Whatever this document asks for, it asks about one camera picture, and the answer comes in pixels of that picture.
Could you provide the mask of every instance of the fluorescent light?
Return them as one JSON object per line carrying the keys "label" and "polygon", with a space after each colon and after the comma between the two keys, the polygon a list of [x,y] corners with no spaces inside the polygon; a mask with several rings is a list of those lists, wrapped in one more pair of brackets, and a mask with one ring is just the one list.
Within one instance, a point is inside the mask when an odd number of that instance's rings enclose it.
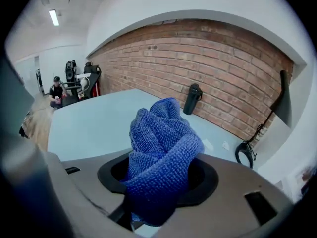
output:
{"label": "fluorescent light", "polygon": [[50,10],[49,13],[50,13],[54,26],[59,26],[56,10]]}

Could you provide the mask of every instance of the light blue table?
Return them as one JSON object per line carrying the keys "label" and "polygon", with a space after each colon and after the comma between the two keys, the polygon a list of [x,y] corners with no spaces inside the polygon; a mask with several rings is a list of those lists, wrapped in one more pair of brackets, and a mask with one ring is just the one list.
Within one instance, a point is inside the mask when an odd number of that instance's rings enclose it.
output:
{"label": "light blue table", "polygon": [[[141,90],[106,94],[56,110],[51,123],[48,151],[61,161],[89,158],[131,148],[130,123],[140,108],[159,100]],[[205,144],[205,153],[236,162],[234,151],[242,142],[228,131],[196,115],[183,118]],[[223,142],[229,150],[223,148]]]}

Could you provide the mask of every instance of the person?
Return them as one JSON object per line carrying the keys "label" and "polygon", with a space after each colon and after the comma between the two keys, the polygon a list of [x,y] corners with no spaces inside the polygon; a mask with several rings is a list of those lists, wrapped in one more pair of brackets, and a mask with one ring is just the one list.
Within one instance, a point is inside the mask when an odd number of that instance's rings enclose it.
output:
{"label": "person", "polygon": [[60,78],[57,76],[54,78],[54,84],[50,87],[49,100],[52,108],[62,108],[61,98],[66,96],[67,91],[62,85]]}

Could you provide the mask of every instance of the floor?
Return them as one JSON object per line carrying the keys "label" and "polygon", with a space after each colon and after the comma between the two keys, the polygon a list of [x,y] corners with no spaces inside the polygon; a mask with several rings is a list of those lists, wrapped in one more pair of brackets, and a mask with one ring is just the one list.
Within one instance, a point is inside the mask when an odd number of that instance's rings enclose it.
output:
{"label": "floor", "polygon": [[48,137],[53,113],[54,109],[50,107],[48,96],[42,96],[39,93],[35,96],[31,110],[22,125],[29,138],[44,151],[48,149]]}

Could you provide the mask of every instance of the blue towel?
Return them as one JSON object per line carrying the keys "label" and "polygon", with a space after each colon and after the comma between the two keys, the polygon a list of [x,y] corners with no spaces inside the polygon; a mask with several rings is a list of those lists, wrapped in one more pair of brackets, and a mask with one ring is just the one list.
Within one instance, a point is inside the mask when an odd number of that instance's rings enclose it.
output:
{"label": "blue towel", "polygon": [[174,98],[140,109],[131,122],[133,152],[121,181],[133,220],[161,226],[174,212],[180,195],[188,190],[188,167],[204,145],[180,116]]}

